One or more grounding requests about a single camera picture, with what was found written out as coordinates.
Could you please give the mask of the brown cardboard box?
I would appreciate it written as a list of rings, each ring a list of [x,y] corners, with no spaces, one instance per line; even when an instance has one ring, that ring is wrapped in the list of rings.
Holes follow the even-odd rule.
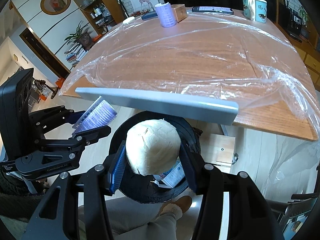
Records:
[[[188,17],[187,10],[184,4],[173,4],[171,5],[171,8],[177,23]]]

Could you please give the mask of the blue white medicine box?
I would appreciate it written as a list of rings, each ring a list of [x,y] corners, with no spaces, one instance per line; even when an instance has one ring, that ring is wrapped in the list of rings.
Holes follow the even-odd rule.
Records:
[[[170,170],[160,175],[153,175],[153,177],[155,179],[153,183],[155,183],[158,187],[164,189],[173,189],[185,177],[180,159],[178,158],[176,160],[176,163]]]

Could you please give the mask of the brown slipper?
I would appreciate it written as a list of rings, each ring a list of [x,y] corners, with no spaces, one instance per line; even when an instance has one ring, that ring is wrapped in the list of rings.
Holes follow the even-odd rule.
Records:
[[[171,214],[174,215],[176,220],[179,220],[190,209],[192,203],[193,200],[190,196],[183,196],[175,202],[164,205],[160,211],[160,215]]]

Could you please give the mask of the potted plant on books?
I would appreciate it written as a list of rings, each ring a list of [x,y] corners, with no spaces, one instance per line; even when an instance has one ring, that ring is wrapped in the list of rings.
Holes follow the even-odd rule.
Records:
[[[78,43],[82,46],[82,48],[84,48],[84,50],[88,51],[94,44],[87,30],[88,25],[89,23],[82,25],[82,21],[80,21],[75,33],[69,34],[65,38],[65,42],[67,42],[67,44]]]

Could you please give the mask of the clear plastic table cover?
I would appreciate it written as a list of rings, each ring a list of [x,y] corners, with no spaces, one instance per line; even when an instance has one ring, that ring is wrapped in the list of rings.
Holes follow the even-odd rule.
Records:
[[[155,90],[236,102],[235,124],[277,135],[263,190],[319,171],[319,102],[308,69],[271,22],[193,13],[173,27],[157,18],[120,23],[101,38],[63,83]]]

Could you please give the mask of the white oval mouse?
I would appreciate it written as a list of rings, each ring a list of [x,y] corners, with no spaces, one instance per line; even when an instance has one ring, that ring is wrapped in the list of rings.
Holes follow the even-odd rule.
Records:
[[[134,20],[135,20],[134,16],[128,17],[127,19],[123,20],[123,24],[129,24]]]

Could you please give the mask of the wooden drawer cabinet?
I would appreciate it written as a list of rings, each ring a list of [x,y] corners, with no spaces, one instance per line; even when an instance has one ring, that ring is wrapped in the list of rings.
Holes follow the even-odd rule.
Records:
[[[279,24],[276,23],[275,25],[295,47],[308,69],[315,89],[319,91],[319,52],[316,51],[309,42],[304,40],[299,42],[292,35],[288,34]]]

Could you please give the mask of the dark blue case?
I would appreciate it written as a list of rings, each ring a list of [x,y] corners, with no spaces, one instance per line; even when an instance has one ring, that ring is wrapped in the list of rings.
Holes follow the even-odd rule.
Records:
[[[153,18],[157,18],[157,17],[158,17],[157,12],[152,11],[152,12],[148,12],[148,13],[144,14],[142,16],[142,20],[146,21],[146,20],[150,20],[150,19],[153,19]]]

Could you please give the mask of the black coffee machine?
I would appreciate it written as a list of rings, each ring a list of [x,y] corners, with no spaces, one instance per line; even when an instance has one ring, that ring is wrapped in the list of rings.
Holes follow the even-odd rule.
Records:
[[[289,7],[289,0],[278,0],[278,24],[295,40],[302,43],[300,37],[302,18]]]

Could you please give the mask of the blue butterfly ceramic mug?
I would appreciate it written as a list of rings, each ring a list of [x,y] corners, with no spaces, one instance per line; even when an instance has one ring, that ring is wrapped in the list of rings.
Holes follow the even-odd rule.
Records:
[[[267,2],[265,0],[242,0],[244,16],[252,21],[266,23]]]

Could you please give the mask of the black smartphone lit screen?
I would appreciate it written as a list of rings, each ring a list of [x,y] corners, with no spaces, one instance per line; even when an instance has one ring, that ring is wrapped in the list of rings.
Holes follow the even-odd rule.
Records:
[[[228,14],[233,15],[234,12],[231,8],[225,7],[193,7],[192,12],[212,12],[212,13],[220,13],[220,14]]]

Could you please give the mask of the green potted plant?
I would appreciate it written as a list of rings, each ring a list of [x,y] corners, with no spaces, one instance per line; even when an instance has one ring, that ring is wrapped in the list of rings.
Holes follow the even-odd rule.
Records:
[[[311,35],[311,27],[309,23],[309,16],[302,5],[298,9],[298,14],[302,20],[302,27],[300,33],[306,40],[308,40]]]

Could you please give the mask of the round framed wall picture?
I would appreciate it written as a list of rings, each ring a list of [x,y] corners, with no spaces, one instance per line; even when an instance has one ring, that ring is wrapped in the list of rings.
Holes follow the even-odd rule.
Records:
[[[61,14],[68,9],[71,0],[41,0],[41,10],[47,15]]]

